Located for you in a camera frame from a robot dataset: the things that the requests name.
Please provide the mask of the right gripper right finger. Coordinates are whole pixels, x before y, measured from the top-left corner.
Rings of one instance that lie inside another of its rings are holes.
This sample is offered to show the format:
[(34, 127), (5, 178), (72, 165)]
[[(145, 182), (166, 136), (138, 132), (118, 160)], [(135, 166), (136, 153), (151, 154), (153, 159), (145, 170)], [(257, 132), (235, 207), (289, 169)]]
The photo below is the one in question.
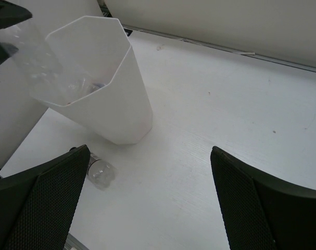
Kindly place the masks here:
[(212, 175), (230, 249), (316, 249), (316, 190), (214, 146)]

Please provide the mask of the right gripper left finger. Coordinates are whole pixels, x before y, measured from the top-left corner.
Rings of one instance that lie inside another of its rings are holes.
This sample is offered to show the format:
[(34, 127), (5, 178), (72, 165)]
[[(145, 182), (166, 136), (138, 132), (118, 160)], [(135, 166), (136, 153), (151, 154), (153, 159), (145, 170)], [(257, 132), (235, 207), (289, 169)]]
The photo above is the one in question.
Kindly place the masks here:
[(82, 145), (0, 179), (0, 249), (63, 249), (90, 154)]

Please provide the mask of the clear unlabelled plastic bottle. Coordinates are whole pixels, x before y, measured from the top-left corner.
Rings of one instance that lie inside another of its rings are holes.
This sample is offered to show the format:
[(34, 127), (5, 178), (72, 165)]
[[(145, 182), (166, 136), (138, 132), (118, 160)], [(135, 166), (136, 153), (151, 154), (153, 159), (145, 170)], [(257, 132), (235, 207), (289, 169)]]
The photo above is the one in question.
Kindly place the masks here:
[(32, 20), (0, 29), (0, 46), (31, 85), (54, 84), (63, 66)]

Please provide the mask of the black label plastic bottle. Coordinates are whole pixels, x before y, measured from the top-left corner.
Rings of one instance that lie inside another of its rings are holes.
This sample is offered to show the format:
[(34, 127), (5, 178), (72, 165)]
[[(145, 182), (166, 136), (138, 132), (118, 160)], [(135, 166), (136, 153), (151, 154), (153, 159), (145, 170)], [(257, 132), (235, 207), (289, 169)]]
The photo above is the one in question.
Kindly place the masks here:
[(117, 170), (112, 164), (90, 152), (89, 161), (83, 172), (97, 189), (105, 190), (116, 178)]

